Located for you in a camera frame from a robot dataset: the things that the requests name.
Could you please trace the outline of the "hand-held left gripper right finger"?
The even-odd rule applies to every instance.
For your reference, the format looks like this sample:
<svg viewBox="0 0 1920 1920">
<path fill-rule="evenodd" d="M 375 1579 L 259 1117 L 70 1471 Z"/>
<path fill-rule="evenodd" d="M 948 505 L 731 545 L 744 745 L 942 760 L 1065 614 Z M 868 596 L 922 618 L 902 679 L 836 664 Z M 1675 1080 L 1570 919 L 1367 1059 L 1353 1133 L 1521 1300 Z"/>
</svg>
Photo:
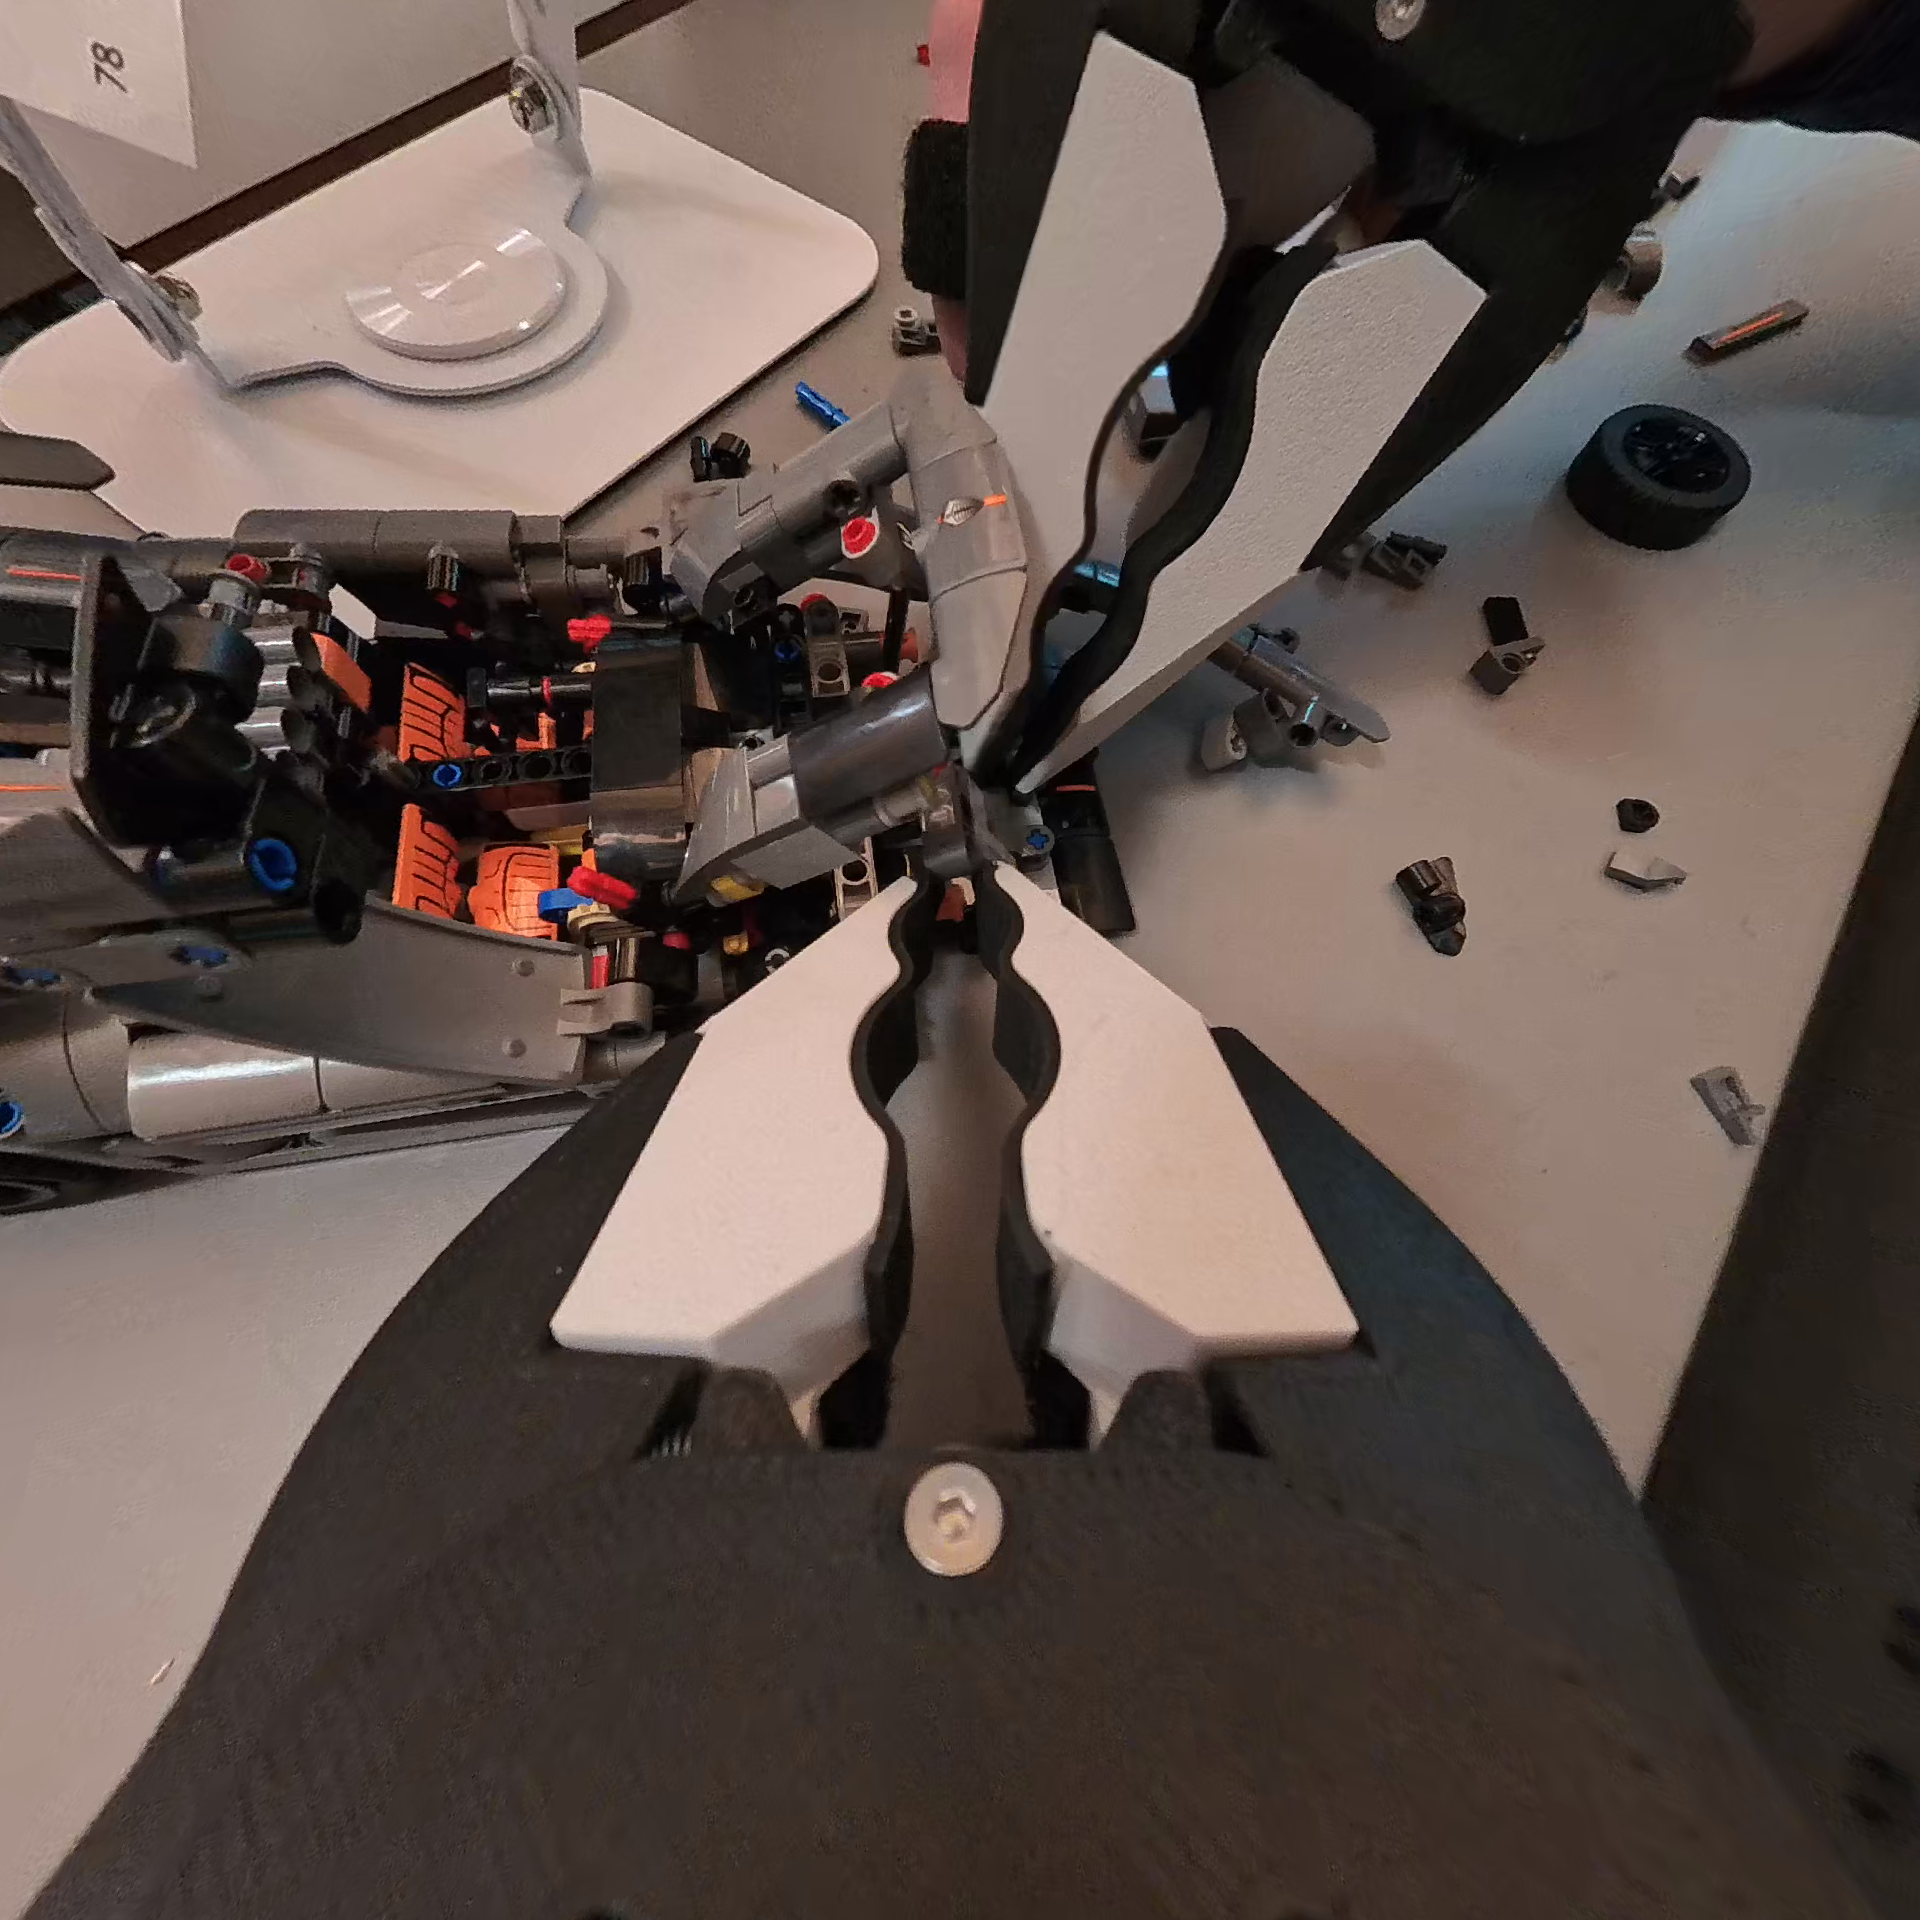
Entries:
<svg viewBox="0 0 1920 1920">
<path fill-rule="evenodd" d="M 1347 1351 L 1359 1314 L 1208 1017 L 1016 867 L 975 919 L 1023 1098 L 995 1261 L 1038 1432 L 1102 1441 L 1143 1377 Z"/>
</svg>

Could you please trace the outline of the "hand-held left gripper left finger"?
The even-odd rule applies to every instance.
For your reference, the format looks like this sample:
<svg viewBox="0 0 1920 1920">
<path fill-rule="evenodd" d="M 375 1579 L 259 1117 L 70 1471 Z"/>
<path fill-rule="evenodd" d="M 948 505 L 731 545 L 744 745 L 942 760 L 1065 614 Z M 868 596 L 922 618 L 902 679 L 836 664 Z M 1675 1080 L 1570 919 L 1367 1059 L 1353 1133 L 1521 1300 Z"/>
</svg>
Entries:
<svg viewBox="0 0 1920 1920">
<path fill-rule="evenodd" d="M 825 1444 L 884 1428 L 911 1306 L 903 1140 L 925 881 L 899 877 L 706 1022 L 550 1335 L 773 1377 Z"/>
</svg>

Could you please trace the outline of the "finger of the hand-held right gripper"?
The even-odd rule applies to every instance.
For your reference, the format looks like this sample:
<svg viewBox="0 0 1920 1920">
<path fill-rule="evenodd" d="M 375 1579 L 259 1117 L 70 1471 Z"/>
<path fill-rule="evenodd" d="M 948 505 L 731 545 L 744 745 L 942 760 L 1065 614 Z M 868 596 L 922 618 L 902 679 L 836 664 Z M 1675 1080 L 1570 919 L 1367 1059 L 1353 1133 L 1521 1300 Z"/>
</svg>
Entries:
<svg viewBox="0 0 1920 1920">
<path fill-rule="evenodd" d="M 1038 697 L 1040 618 L 1086 551 L 1098 467 L 1123 399 L 1190 322 L 1229 235 L 1195 85 L 1090 31 L 1038 225 L 999 350 L 974 302 L 975 408 L 1012 467 L 1029 551 L 993 704 L 974 726 L 974 774 L 1012 774 Z"/>
<path fill-rule="evenodd" d="M 1016 789 L 1102 745 L 1299 573 L 1481 299 L 1432 249 L 1272 253 L 1211 360 L 1183 487 L 1148 483 L 1110 610 L 1030 713 Z"/>
</svg>

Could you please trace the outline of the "grey lego car model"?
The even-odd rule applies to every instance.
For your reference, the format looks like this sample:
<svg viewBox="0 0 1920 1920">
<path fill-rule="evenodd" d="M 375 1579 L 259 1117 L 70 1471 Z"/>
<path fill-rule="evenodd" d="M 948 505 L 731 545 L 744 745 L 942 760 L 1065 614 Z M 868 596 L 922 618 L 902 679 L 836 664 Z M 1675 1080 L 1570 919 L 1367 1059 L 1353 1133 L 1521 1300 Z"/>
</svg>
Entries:
<svg viewBox="0 0 1920 1920">
<path fill-rule="evenodd" d="M 948 372 L 578 535 L 3 524 L 3 1210 L 573 1117 L 917 877 L 1029 551 Z M 1090 800 L 1040 867 L 1136 926 Z"/>
</svg>

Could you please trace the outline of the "person's right forearm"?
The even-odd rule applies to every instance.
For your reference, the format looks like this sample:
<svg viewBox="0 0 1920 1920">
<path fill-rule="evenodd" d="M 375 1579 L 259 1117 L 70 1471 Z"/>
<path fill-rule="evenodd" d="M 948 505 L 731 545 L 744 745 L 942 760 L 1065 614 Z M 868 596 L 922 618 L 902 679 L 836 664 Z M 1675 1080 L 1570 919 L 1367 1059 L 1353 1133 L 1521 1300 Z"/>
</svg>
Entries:
<svg viewBox="0 0 1920 1920">
<path fill-rule="evenodd" d="M 1918 2 L 1740 2 L 1750 48 L 1703 118 L 1918 140 Z"/>
</svg>

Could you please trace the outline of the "pile of small lego parts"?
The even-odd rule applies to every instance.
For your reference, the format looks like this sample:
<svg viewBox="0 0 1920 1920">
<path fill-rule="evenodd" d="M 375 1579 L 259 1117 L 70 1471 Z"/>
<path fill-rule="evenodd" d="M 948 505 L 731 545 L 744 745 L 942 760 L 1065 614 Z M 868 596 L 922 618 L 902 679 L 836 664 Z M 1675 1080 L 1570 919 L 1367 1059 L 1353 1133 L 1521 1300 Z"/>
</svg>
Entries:
<svg viewBox="0 0 1920 1920">
<path fill-rule="evenodd" d="M 1447 542 L 1399 533 L 1359 533 L 1321 559 L 1321 571 L 1334 582 L 1378 579 L 1385 583 L 1421 590 L 1447 559 Z"/>
</svg>

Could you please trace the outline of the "grey lego tube assembly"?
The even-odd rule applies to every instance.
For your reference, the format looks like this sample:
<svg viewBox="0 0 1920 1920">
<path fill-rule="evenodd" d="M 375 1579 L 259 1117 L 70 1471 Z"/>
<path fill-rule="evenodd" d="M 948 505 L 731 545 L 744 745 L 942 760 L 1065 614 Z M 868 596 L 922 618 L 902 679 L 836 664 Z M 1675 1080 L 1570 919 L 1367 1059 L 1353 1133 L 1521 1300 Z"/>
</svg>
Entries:
<svg viewBox="0 0 1920 1920">
<path fill-rule="evenodd" d="M 1211 666 L 1247 696 L 1202 729 L 1195 760 L 1206 774 L 1390 741 L 1385 715 L 1311 668 L 1299 646 L 1304 637 L 1291 625 L 1249 623 L 1211 651 Z"/>
</svg>

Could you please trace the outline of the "black striped lego tile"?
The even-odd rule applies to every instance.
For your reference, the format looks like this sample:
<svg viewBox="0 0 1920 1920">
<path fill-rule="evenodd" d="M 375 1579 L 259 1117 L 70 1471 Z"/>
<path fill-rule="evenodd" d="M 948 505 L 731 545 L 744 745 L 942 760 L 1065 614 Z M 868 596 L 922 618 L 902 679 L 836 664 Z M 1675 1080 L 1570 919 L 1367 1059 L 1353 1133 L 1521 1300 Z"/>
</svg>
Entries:
<svg viewBox="0 0 1920 1920">
<path fill-rule="evenodd" d="M 1742 352 L 1792 335 L 1810 315 L 1812 311 L 1801 299 L 1775 299 L 1754 315 L 1697 333 L 1687 342 L 1685 360 L 1690 364 L 1725 364 Z"/>
</svg>

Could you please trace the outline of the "black lego wheel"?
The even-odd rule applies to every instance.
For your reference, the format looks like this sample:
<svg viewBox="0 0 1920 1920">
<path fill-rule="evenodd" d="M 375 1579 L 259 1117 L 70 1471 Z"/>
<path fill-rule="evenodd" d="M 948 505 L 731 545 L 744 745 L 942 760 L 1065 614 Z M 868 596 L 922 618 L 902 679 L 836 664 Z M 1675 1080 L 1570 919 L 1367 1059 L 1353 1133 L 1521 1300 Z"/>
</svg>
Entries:
<svg viewBox="0 0 1920 1920">
<path fill-rule="evenodd" d="M 1690 547 L 1750 493 L 1750 459 L 1709 418 L 1630 406 L 1602 418 L 1565 474 L 1570 510 L 1640 551 Z"/>
</svg>

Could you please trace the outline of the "person's right hand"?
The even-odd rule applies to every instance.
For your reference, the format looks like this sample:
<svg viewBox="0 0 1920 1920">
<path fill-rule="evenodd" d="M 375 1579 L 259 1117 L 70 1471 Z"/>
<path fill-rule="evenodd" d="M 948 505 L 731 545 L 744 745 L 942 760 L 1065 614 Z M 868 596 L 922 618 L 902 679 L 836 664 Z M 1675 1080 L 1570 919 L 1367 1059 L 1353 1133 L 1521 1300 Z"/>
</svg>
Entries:
<svg viewBox="0 0 1920 1920">
<path fill-rule="evenodd" d="M 974 118 L 974 44 L 983 2 L 933 2 L 928 27 L 930 48 L 930 113 L 966 123 Z M 933 298 L 942 360 L 956 380 L 966 380 L 966 302 Z"/>
</svg>

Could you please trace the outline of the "white instruction booklet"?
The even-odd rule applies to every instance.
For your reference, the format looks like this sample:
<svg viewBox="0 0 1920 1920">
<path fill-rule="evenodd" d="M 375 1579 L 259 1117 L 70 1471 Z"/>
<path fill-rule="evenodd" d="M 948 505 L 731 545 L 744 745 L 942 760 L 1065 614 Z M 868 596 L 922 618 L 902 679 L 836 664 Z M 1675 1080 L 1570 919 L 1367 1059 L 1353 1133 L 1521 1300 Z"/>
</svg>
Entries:
<svg viewBox="0 0 1920 1920">
<path fill-rule="evenodd" d="M 3 2 L 3 98 L 199 162 L 183 2 Z"/>
</svg>

